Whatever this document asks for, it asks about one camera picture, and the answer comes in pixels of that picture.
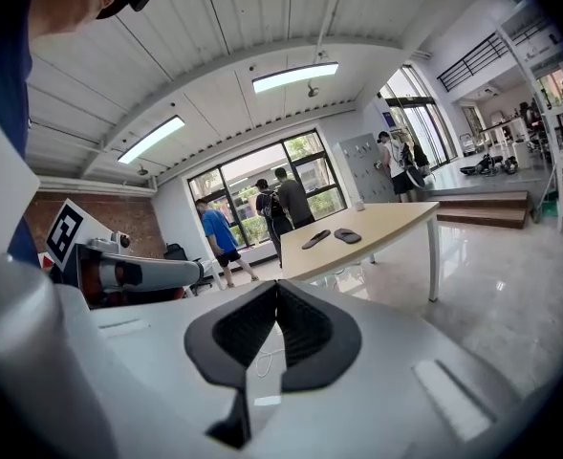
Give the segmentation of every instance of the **person in white shirt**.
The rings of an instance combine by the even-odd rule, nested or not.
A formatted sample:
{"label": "person in white shirt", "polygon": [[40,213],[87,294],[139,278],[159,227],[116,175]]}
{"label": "person in white shirt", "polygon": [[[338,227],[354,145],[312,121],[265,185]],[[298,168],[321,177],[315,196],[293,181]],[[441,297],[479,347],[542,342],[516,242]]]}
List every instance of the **person in white shirt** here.
{"label": "person in white shirt", "polygon": [[392,179],[394,193],[400,196],[403,203],[416,202],[417,193],[402,164],[401,143],[393,140],[385,131],[379,133],[379,141],[383,144],[383,167]]}

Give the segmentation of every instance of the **balcony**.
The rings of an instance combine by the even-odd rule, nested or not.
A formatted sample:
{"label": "balcony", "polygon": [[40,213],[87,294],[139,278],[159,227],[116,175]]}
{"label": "balcony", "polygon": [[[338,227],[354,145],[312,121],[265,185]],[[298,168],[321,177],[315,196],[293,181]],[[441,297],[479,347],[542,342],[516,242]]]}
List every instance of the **balcony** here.
{"label": "balcony", "polygon": [[493,33],[466,53],[459,61],[444,70],[438,76],[438,80],[449,92],[508,52],[509,48],[504,41],[500,39],[497,33]]}

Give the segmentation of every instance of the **ceiling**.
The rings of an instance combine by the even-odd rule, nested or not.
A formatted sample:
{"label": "ceiling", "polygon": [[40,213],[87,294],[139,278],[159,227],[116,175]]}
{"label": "ceiling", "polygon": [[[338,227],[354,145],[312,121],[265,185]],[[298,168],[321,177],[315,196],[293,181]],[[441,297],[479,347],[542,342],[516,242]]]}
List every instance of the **ceiling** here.
{"label": "ceiling", "polygon": [[466,94],[464,98],[467,100],[485,101],[494,97],[494,95],[504,94],[519,85],[527,86],[527,82],[519,66],[515,65],[477,90]]}
{"label": "ceiling", "polygon": [[[151,0],[144,11],[37,39],[27,162],[41,175],[140,185],[268,123],[333,113],[374,76],[378,90],[399,68],[403,36],[426,1]],[[308,98],[304,82],[253,93],[255,77],[312,64],[320,33],[320,61],[340,66],[313,80],[319,95]],[[132,164],[118,163],[174,115],[185,127]]]}

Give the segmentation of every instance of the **floor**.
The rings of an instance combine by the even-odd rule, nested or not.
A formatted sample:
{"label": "floor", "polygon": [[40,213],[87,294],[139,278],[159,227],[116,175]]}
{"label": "floor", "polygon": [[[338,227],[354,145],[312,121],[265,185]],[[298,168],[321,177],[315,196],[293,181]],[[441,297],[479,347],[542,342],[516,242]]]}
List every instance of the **floor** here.
{"label": "floor", "polygon": [[[436,303],[427,301],[428,257],[425,227],[413,231],[367,261],[329,277],[332,289],[387,304],[423,317],[464,348],[485,359],[527,396],[548,382],[563,363],[563,232],[555,218],[524,229],[440,223],[441,284]],[[262,279],[281,278],[277,261],[255,268]],[[234,275],[236,285],[249,282]],[[282,347],[271,333],[263,349]],[[248,380],[259,380],[270,356],[252,365]],[[283,355],[272,368],[282,372]],[[276,394],[278,384],[259,389]]]}
{"label": "floor", "polygon": [[[549,176],[551,175],[551,166],[545,166],[542,159],[536,154],[532,154],[530,157],[530,168],[520,168],[512,175],[507,175],[504,171],[501,171],[494,177],[487,177],[485,175],[467,176],[460,172],[462,166],[474,166],[480,162],[483,159],[483,154],[484,153],[477,153],[469,157],[462,157],[434,170],[434,179],[427,182],[426,189],[451,190],[477,187],[496,189],[496,187],[500,185],[517,185],[517,187],[521,187],[520,189],[529,189],[526,184],[543,184],[549,180]],[[504,158],[514,155],[512,146],[506,148],[497,145],[490,148],[489,154],[491,156],[501,155]]]}

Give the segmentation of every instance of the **stairs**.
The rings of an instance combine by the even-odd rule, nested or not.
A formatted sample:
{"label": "stairs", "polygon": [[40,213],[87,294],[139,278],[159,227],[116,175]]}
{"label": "stairs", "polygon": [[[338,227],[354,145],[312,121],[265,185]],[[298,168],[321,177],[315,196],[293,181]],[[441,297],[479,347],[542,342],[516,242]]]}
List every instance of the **stairs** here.
{"label": "stairs", "polygon": [[525,224],[530,203],[527,191],[434,195],[427,200],[441,203],[439,221],[517,230]]}

